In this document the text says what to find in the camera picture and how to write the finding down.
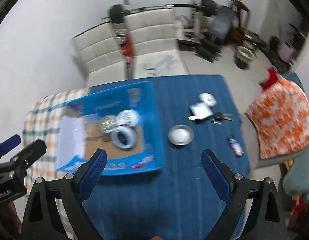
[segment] blue table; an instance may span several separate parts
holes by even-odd
[[[227,138],[233,135],[245,151],[240,132],[240,116],[227,85],[219,75],[153,77],[110,83],[91,88],[96,93],[116,86],[149,81],[154,87],[165,153],[161,171],[124,176],[101,176],[83,206],[96,229],[105,239],[133,236],[161,236],[164,240],[204,239],[210,232],[225,203],[217,197],[205,174],[200,155],[211,149],[233,172],[247,176],[248,156],[237,158]],[[213,111],[232,113],[233,121],[223,126],[210,121],[196,123],[187,118],[189,106],[198,103],[200,93],[216,98]],[[173,125],[193,129],[193,141],[176,147],[168,141]],[[240,233],[243,216],[233,236]]]

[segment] tape roll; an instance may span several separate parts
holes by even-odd
[[[126,125],[118,126],[111,132],[112,143],[120,149],[130,149],[137,142],[135,130]]]
[[[209,107],[216,106],[216,99],[212,94],[202,93],[199,95],[200,101],[206,103]]]
[[[140,115],[136,110],[129,109],[121,111],[117,114],[117,125],[128,125],[130,127],[135,127],[140,120]]]

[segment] small bottle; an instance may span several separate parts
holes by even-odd
[[[244,154],[244,152],[243,152],[240,144],[237,142],[237,140],[233,136],[230,136],[228,138],[228,141],[229,141],[230,147],[234,151],[235,155],[237,157],[241,157]]]

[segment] orange floral fabric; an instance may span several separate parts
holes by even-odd
[[[298,152],[309,145],[309,102],[294,82],[280,78],[248,108],[260,144],[260,157]]]

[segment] plaid blanket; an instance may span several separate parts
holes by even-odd
[[[68,91],[48,96],[35,103],[27,115],[22,131],[23,146],[27,146],[37,139],[45,141],[46,154],[37,160],[29,169],[25,177],[25,187],[29,196],[31,187],[38,177],[45,180],[61,179],[65,173],[56,171],[56,150],[58,148],[60,120],[62,119],[67,102],[83,97],[89,92],[88,88]],[[69,223],[61,201],[57,201],[61,219]]]

